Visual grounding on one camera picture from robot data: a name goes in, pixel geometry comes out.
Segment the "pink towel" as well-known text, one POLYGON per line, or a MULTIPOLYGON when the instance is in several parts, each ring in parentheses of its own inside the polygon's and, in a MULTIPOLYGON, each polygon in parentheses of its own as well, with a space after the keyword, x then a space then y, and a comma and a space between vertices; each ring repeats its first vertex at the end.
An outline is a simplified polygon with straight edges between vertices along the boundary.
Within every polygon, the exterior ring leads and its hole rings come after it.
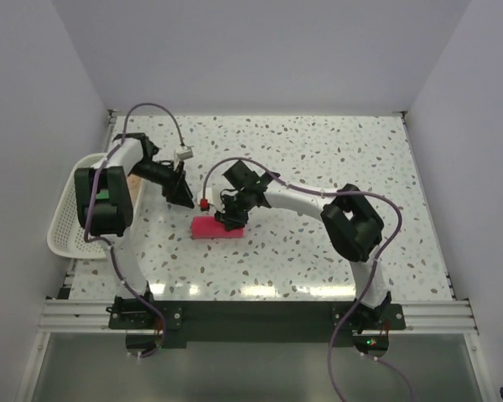
POLYGON ((197 216, 192 218, 191 237, 194 240, 240 239, 244 237, 244 229, 226 230, 214 216, 197 216))

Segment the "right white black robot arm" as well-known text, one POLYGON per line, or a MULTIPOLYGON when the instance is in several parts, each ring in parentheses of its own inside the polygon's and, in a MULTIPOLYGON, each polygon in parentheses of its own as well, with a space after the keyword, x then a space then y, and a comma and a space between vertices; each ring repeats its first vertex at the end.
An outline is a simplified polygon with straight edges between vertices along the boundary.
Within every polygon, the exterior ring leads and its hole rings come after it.
POLYGON ((334 250, 350 264, 359 324, 374 329, 386 320, 391 293, 380 273, 378 253, 384 222, 355 185, 340 190, 298 187, 284 182, 277 173, 258 175, 243 161, 231 166, 224 178, 230 188, 206 187, 204 195, 225 230, 244 228, 254 208, 290 210, 317 219, 334 250))

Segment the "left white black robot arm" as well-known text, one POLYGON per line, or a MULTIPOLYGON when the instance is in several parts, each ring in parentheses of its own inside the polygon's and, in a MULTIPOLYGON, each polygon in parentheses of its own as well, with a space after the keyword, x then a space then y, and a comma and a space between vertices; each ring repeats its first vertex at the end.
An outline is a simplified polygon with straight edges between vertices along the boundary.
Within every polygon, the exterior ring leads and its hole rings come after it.
POLYGON ((169 204, 194 207, 184 170, 184 162, 193 157, 192 148, 180 145, 169 161, 156 161, 158 152, 144 133, 119 134, 99 162, 79 167, 73 175, 84 241, 97 243, 104 250, 117 279, 117 297, 136 300, 128 308, 127 318, 138 328, 155 323, 157 308, 132 247, 134 207, 127 179, 134 175, 157 184, 169 204))

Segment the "green towel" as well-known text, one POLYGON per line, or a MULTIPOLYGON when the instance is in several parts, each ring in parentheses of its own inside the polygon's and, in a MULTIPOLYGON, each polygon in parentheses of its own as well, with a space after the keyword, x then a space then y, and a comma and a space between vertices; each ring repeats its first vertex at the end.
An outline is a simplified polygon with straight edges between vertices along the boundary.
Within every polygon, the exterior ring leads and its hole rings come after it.
POLYGON ((101 190, 97 195, 97 199, 106 199, 109 198, 108 192, 106 190, 101 190))

